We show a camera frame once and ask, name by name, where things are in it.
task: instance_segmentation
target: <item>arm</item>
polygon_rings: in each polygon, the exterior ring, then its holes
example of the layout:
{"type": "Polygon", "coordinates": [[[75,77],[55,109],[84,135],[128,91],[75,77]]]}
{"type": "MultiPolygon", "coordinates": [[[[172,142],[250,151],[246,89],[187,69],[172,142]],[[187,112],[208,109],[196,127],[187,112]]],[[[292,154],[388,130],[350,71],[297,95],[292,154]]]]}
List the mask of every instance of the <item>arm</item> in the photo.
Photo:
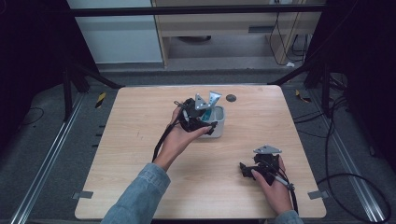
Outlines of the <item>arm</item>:
{"type": "MultiPolygon", "coordinates": [[[[172,121],[177,118],[175,109],[172,121]]],[[[150,223],[158,203],[170,184],[166,171],[194,139],[207,133],[210,127],[187,133],[176,125],[163,141],[163,147],[153,163],[149,163],[108,210],[102,223],[150,223]]]]}
{"type": "MultiPolygon", "coordinates": [[[[282,158],[279,157],[279,166],[284,171],[285,165],[283,164],[282,158]]],[[[264,177],[257,171],[252,170],[254,178],[259,183],[262,191],[264,192],[267,202],[271,208],[276,212],[275,224],[300,224],[303,221],[300,219],[298,214],[293,210],[291,206],[289,190],[279,181],[275,180],[270,186],[264,177]]]]}

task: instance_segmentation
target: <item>hand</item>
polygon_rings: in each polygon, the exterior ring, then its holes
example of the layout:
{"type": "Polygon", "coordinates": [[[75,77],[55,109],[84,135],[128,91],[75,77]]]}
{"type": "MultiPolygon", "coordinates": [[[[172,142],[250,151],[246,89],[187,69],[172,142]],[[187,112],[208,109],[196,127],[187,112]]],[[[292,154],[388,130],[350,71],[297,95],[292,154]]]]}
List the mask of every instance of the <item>hand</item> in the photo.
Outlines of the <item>hand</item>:
{"type": "MultiPolygon", "coordinates": [[[[286,172],[285,165],[280,156],[279,166],[286,172]]],[[[270,186],[259,172],[252,170],[252,173],[260,187],[262,187],[267,202],[277,215],[293,209],[291,206],[290,193],[286,186],[277,180],[274,180],[274,183],[270,186]]]]}
{"type": "MultiPolygon", "coordinates": [[[[177,119],[180,109],[180,107],[177,107],[174,110],[171,123],[177,119]]],[[[167,171],[176,157],[180,155],[193,140],[207,133],[210,129],[211,126],[187,133],[180,124],[177,124],[163,141],[163,147],[154,160],[154,163],[167,171]]]]}

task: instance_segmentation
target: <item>floor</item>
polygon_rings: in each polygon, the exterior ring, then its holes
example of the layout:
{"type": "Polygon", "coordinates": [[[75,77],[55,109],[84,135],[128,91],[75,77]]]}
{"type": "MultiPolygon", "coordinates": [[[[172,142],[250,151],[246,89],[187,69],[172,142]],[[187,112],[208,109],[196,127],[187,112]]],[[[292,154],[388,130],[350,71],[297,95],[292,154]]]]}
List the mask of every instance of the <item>floor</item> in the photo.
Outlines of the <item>floor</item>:
{"type": "MultiPolygon", "coordinates": [[[[299,41],[295,46],[297,50],[304,45],[304,42],[299,41]]],[[[265,84],[283,77],[293,69],[276,63],[264,35],[212,36],[209,41],[202,41],[196,37],[174,38],[169,56],[169,64],[166,67],[144,69],[137,67],[134,71],[104,72],[103,75],[127,86],[265,84]]],[[[297,60],[302,58],[293,56],[293,52],[290,52],[290,57],[297,60]]],[[[315,114],[320,110],[318,105],[320,87],[307,91],[302,84],[303,80],[304,74],[282,86],[290,113],[294,118],[315,114]],[[306,93],[313,101],[311,103],[302,101],[296,97],[295,90],[306,93]]],[[[89,93],[81,94],[74,91],[74,100],[81,99],[80,110],[76,114],[67,138],[62,142],[61,149],[54,155],[57,159],[51,164],[46,181],[39,186],[41,193],[33,199],[34,206],[26,211],[29,215],[26,223],[82,222],[74,217],[77,200],[73,199],[73,195],[82,190],[117,95],[117,90],[111,90],[102,83],[90,78],[89,82],[91,84],[89,93]],[[106,99],[100,108],[95,108],[98,96],[103,91],[106,92],[106,99]]],[[[332,91],[333,99],[339,96],[342,96],[340,91],[332,91]]],[[[396,199],[393,197],[396,188],[395,174],[383,158],[370,155],[364,134],[354,120],[353,114],[348,111],[347,105],[338,108],[334,115],[336,130],[332,133],[329,144],[326,143],[325,136],[330,120],[318,117],[309,122],[296,123],[315,179],[319,181],[326,176],[324,161],[327,158],[330,161],[328,166],[331,174],[354,171],[356,174],[364,175],[383,191],[390,205],[394,207],[396,205],[396,199]]],[[[9,223],[26,192],[32,187],[35,175],[48,156],[52,142],[62,129],[63,117],[62,86],[39,93],[32,102],[32,109],[24,121],[25,125],[21,126],[20,132],[9,144],[13,153],[6,161],[1,161],[0,223],[9,223]]],[[[340,208],[333,199],[335,195],[359,217],[367,219],[367,214],[378,207],[380,210],[378,214],[386,216],[387,207],[381,196],[375,193],[373,188],[368,188],[367,194],[364,186],[359,180],[356,182],[350,177],[332,180],[335,193],[324,200],[328,215],[321,220],[305,219],[304,222],[361,223],[340,208]]],[[[319,184],[319,188],[329,191],[326,183],[319,184]]],[[[242,223],[242,221],[228,221],[228,223],[242,223]]]]}

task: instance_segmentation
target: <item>metal clip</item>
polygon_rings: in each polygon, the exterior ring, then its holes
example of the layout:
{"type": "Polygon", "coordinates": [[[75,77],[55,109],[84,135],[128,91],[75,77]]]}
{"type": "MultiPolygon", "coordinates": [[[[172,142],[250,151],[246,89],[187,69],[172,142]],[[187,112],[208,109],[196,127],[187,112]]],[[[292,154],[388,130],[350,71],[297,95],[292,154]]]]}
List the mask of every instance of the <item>metal clip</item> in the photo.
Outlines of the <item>metal clip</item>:
{"type": "Polygon", "coordinates": [[[282,150],[277,149],[276,147],[268,146],[268,145],[259,147],[257,149],[254,149],[253,151],[257,154],[272,154],[272,153],[281,153],[282,152],[282,150]]]}

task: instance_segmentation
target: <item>left hand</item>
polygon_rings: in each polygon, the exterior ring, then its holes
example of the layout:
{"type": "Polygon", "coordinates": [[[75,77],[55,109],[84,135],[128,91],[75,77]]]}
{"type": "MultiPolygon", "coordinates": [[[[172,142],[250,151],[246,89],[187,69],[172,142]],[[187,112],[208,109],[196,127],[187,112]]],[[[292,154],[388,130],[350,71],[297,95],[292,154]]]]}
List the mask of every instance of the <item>left hand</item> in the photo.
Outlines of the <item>left hand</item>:
{"type": "MultiPolygon", "coordinates": [[[[177,119],[180,109],[180,107],[177,107],[174,110],[170,123],[173,123],[174,120],[177,119]]],[[[177,156],[180,155],[193,140],[207,133],[210,129],[211,126],[203,127],[188,133],[180,124],[177,124],[163,141],[163,147],[158,157],[154,160],[154,163],[167,171],[177,156]]]]}

